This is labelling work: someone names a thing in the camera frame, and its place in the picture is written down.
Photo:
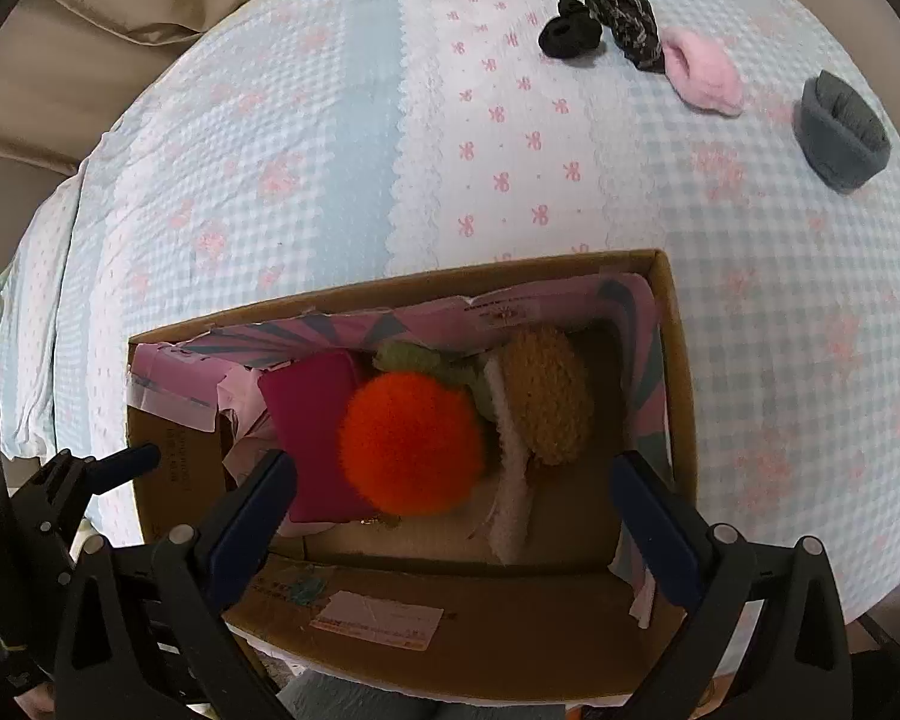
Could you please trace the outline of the person's left hand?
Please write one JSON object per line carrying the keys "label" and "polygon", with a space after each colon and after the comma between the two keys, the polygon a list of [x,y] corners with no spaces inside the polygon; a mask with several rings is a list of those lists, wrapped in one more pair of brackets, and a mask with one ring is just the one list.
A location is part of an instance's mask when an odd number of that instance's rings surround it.
{"label": "person's left hand", "polygon": [[53,720],[55,718],[55,691],[50,683],[43,683],[30,691],[14,697],[20,710],[30,720]]}

